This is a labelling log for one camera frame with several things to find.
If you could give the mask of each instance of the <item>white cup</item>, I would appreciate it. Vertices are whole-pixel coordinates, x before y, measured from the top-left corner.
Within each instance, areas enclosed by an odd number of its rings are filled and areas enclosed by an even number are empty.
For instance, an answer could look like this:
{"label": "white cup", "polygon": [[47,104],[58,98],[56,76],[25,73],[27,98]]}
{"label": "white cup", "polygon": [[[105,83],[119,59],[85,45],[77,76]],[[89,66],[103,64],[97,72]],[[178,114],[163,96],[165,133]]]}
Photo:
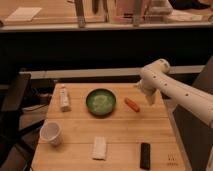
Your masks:
{"label": "white cup", "polygon": [[56,122],[45,123],[40,129],[40,138],[53,146],[58,146],[62,142],[61,128]]}

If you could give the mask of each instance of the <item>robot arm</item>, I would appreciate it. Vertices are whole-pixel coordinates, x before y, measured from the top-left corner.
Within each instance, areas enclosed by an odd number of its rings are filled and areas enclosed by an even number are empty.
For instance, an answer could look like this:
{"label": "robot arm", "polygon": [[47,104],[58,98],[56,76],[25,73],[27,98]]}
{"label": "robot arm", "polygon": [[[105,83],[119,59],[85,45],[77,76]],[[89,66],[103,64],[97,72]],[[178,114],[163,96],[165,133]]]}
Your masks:
{"label": "robot arm", "polygon": [[213,96],[168,77],[169,70],[165,59],[144,66],[140,71],[141,91],[151,97],[159,89],[213,129]]}

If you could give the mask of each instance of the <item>chair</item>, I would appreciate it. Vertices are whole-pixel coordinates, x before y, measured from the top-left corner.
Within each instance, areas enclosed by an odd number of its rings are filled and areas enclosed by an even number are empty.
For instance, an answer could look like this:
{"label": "chair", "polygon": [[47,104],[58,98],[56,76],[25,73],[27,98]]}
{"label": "chair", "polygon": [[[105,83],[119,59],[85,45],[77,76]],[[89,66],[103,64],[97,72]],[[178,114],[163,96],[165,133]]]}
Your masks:
{"label": "chair", "polygon": [[22,137],[29,132],[41,127],[43,120],[19,130],[20,116],[23,114],[23,101],[30,90],[30,74],[18,74],[12,79],[8,90],[3,96],[0,111],[0,167],[14,145],[26,150],[31,156],[34,149],[31,148]]}

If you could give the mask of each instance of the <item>cable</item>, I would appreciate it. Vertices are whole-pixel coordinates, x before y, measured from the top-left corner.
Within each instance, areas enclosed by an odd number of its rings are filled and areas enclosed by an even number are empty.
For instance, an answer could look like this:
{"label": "cable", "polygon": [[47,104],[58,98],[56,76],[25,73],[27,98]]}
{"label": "cable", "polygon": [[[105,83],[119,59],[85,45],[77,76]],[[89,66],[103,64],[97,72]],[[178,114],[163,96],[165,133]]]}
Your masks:
{"label": "cable", "polygon": [[31,111],[35,111],[35,110],[38,110],[38,109],[40,109],[40,108],[43,108],[43,107],[45,107],[45,106],[48,106],[48,104],[45,104],[45,105],[36,107],[36,108],[34,108],[34,109],[23,109],[23,110],[26,111],[26,112],[31,112]]}
{"label": "cable", "polygon": [[28,163],[30,162],[31,159],[27,159],[27,157],[25,156],[25,154],[20,150],[20,148],[18,147],[18,145],[14,144],[16,150],[19,152],[19,154],[24,158],[26,164],[27,164],[27,167],[28,167]]}

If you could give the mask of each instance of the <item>orange carrot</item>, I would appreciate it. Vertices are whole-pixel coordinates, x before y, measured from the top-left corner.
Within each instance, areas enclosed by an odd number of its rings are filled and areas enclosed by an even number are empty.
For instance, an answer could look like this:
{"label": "orange carrot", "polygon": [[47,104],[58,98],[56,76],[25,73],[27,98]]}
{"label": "orange carrot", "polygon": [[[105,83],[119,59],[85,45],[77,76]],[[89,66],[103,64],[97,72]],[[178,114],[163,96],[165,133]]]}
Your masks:
{"label": "orange carrot", "polygon": [[129,106],[131,107],[135,112],[139,112],[140,111],[140,107],[135,103],[133,102],[132,100],[130,100],[129,98],[125,98],[124,99],[124,102]]}

